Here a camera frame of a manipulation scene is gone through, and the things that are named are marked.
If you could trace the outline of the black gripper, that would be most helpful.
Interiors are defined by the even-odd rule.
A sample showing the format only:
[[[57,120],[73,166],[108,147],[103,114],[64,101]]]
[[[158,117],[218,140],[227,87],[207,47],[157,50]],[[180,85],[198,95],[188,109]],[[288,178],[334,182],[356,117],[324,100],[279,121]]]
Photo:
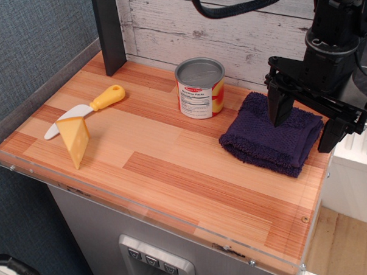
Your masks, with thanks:
[[[367,96],[354,79],[364,70],[365,41],[344,46],[308,45],[302,60],[272,56],[265,76],[268,115],[275,127],[289,117],[295,101],[328,118],[318,144],[330,153],[346,134],[361,134],[367,127]]]

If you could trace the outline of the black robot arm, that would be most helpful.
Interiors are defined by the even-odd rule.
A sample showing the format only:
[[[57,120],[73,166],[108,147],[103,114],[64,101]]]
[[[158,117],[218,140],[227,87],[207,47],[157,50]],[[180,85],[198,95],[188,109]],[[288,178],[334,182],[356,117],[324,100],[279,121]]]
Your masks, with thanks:
[[[274,126],[288,119],[294,101],[328,118],[318,150],[329,153],[347,134],[367,126],[367,96],[354,83],[367,43],[367,0],[315,0],[303,60],[273,56],[265,77]]]

